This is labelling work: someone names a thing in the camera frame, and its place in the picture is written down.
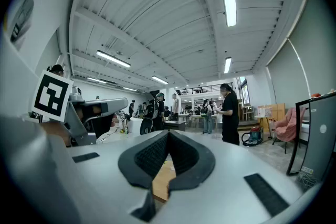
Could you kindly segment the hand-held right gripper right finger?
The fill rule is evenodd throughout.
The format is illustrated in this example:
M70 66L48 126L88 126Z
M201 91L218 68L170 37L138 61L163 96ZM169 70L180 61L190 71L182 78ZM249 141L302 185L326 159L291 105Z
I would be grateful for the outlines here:
M156 214L156 224L289 224L296 220L319 191L303 192L299 185L244 147L184 132L208 147L216 164L209 177L192 190L173 191ZM245 177L259 174L288 204L272 217Z

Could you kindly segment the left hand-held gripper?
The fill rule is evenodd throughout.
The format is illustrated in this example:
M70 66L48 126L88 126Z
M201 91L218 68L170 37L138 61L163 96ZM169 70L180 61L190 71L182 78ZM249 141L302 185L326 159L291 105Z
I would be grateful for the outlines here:
M70 132L71 146L90 145L110 130L126 98L85 101L73 81L44 70L35 90L32 111L59 122Z

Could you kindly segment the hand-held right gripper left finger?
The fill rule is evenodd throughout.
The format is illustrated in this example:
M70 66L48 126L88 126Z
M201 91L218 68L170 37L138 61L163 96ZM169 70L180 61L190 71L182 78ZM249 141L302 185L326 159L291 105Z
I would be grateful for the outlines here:
M80 223L170 224L168 206L156 211L153 195L169 142L161 131L70 149Z

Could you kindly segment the person's left hand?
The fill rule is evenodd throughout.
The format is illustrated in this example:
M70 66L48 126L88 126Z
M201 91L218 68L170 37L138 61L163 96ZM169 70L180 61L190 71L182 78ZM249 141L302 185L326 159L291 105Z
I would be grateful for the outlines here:
M43 122L39 124L47 134L60 136L67 147L71 146L70 132L59 122Z

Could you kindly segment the white counter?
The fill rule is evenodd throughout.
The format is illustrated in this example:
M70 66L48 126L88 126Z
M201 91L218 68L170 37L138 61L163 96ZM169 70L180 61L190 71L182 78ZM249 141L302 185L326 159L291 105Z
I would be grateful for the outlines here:
M127 122L127 133L131 136L140 136L142 119L131 117Z

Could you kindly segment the dark wooden desk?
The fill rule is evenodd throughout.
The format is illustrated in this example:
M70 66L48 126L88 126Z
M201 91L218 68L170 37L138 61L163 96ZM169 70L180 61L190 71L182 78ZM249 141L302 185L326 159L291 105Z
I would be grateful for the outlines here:
M165 121L163 129L185 131L186 125L184 121Z

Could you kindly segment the white sign easel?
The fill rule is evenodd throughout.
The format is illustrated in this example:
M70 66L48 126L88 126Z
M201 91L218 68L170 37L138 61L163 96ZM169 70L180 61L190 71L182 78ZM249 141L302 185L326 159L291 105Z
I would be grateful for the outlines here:
M273 122L271 107L270 106L259 106L257 108L256 118L258 119L259 124L262 127L263 135L267 134L268 139L273 138L272 128L271 128L271 125Z

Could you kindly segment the light wooden cabinet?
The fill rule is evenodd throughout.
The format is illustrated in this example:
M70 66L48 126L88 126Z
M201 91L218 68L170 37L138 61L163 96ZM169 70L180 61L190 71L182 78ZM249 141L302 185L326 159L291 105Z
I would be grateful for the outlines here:
M261 105L261 106L270 106L271 107L273 122L274 121L275 122L280 121L285 117L285 104L284 103Z

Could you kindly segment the pink chair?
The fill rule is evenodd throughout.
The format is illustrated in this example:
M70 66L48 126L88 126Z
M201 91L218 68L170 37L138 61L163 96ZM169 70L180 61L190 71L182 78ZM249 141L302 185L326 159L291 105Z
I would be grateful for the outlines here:
M285 117L275 122L275 136L276 139L285 143L285 154L287 153L287 143L296 138L296 128L299 126L299 130L301 130L306 109L305 107L299 109L299 123L297 123L296 108L289 108Z

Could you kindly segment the grey roller blind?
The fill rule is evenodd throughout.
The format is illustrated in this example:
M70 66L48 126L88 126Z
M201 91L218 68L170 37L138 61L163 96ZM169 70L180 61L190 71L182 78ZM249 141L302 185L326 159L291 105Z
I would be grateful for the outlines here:
M267 68L277 103L283 103L289 109L309 97L301 63L289 42L283 45Z
M310 92L336 90L336 18L326 0L307 0L290 41L303 64Z

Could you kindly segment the person's white printed shirt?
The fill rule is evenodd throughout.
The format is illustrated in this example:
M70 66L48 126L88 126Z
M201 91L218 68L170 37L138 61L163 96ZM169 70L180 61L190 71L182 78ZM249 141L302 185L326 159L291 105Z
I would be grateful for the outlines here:
M12 0L0 23L0 116L29 111L43 51L66 17L69 0Z

